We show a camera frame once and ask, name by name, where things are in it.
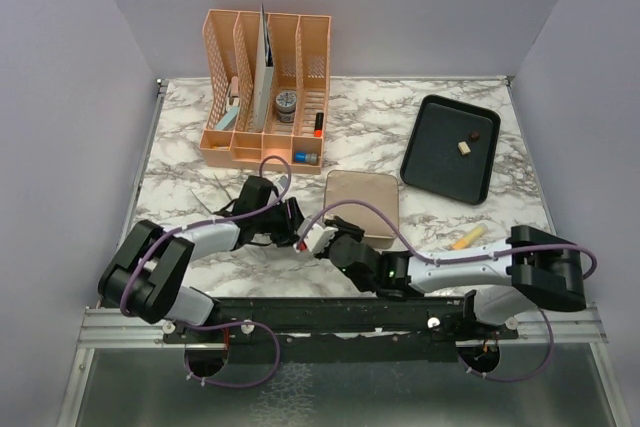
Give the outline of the gold chocolate tin box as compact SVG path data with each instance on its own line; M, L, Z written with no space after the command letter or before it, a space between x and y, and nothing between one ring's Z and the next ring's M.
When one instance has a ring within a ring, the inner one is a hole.
M395 238L365 236L363 242L375 249L390 249L394 245Z

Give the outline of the black plastic tray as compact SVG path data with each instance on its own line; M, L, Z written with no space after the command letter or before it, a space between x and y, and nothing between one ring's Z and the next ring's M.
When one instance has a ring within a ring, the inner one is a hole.
M408 186L469 205L483 203L489 192L501 127L498 113L445 98L423 98L400 167ZM469 140L477 131L480 139ZM463 156L459 142L471 148Z

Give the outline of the rose gold tin lid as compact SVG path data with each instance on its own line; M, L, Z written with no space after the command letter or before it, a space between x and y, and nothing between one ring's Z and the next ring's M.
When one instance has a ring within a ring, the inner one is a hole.
M332 170L325 184L324 206L342 200L366 202L380 210L395 226L399 226L399 185L395 176ZM361 205L338 206L324 215L324 221L339 216L365 230L365 236L397 238L393 229L377 214Z

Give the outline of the small round patterned jar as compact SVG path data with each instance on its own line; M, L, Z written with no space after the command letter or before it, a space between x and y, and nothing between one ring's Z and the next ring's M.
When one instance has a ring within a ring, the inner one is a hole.
M293 123L297 109L297 93L294 90L281 91L275 98L277 118L282 123Z

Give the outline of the white upright booklet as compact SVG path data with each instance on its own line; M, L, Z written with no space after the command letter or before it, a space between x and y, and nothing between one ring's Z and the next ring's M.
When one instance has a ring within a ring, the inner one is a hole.
M259 17L259 34L256 51L256 67L253 89L253 129L262 132L266 124L269 99L274 75L273 53L270 39L268 15L261 5Z

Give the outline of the peach plastic desk organizer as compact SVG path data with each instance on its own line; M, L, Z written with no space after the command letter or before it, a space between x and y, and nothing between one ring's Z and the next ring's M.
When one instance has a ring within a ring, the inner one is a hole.
M330 93L332 19L212 9L203 40L212 105L200 141L210 167L319 174Z

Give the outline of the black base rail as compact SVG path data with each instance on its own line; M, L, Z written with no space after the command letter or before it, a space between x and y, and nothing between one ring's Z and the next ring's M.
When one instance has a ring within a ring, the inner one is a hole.
M466 297L219 297L206 319L230 331L232 364L454 362L457 343L511 340L476 322Z

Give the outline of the black orange marker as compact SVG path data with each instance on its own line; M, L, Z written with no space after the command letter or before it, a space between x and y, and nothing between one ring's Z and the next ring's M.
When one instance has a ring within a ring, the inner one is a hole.
M321 138L323 135L323 129L324 129L324 113L318 112L315 116L313 135L316 138Z

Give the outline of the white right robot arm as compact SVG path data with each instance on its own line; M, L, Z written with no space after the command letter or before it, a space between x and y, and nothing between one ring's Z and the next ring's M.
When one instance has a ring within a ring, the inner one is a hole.
M328 259L358 291L390 300L470 287L459 325L467 336L481 338L534 308L584 310L585 253L565 239L515 226L508 238L488 246L439 253L378 252L360 234L340 228L314 256Z

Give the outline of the tan stick on table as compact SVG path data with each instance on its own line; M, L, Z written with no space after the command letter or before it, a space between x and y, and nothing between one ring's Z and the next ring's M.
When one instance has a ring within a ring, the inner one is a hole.
M463 250L473 245L488 231L488 227L484 224L478 224L473 229L465 233L461 238L451 245L452 250Z

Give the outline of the pink stapler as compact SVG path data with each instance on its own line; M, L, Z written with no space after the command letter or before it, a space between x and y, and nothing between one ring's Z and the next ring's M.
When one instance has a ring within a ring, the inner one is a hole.
M227 91L227 109L238 107L240 104L239 77L233 76L229 82Z

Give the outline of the cream square chocolate piece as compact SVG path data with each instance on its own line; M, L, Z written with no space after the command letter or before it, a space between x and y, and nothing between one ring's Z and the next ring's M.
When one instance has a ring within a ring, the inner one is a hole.
M458 149L463 156L469 155L471 153L471 148L464 141L458 143Z

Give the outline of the blue grey small bottle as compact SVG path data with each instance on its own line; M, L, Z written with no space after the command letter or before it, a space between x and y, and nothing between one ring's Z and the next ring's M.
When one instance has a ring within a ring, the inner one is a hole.
M295 163L317 165L319 157L316 153L295 152L293 160Z

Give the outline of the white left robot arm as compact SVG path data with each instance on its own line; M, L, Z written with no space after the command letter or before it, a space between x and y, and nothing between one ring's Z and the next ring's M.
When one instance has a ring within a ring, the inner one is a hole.
M195 339L214 339L221 327L215 301L183 284L187 267L249 245L257 235L267 236L269 246L294 245L304 216L295 198L284 197L289 184L287 177L275 184L250 176L236 199L205 220L182 227L137 222L98 282L102 300L150 324L180 322Z

